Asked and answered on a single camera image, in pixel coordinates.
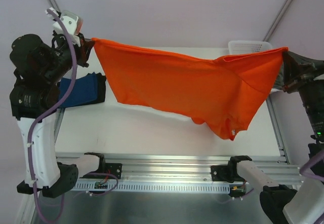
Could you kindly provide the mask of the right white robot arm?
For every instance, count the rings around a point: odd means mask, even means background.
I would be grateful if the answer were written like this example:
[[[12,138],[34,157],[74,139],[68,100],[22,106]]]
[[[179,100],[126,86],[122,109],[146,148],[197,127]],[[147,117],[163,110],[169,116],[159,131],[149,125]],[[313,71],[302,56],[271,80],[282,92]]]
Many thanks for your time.
[[[323,60],[283,53],[283,91],[301,97],[313,134],[308,161],[287,182],[276,181],[248,156],[231,157],[228,182],[245,180],[272,223],[323,223]]]

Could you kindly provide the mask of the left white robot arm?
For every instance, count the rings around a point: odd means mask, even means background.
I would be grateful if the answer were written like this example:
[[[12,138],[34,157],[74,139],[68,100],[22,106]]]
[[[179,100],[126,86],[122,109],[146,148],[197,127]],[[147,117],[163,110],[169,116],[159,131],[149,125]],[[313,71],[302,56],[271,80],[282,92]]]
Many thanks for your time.
[[[26,175],[17,192],[31,195],[42,192],[56,198],[70,191],[79,178],[106,173],[103,154],[85,153],[71,163],[61,163],[55,156],[55,104],[59,100],[57,86],[72,68],[71,52],[77,64],[88,67],[94,41],[78,35],[80,44],[69,45],[63,34],[55,33],[51,45],[36,34],[18,37],[12,43],[10,60],[15,65],[16,82],[10,93],[13,117],[23,138]]]

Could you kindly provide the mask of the orange t shirt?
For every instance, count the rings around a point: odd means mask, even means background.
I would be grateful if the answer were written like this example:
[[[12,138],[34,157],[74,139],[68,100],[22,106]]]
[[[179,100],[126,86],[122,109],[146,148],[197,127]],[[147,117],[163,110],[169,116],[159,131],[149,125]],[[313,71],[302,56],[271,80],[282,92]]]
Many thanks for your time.
[[[248,129],[288,51],[281,47],[202,59],[98,38],[94,42],[119,103],[190,117],[229,140]]]

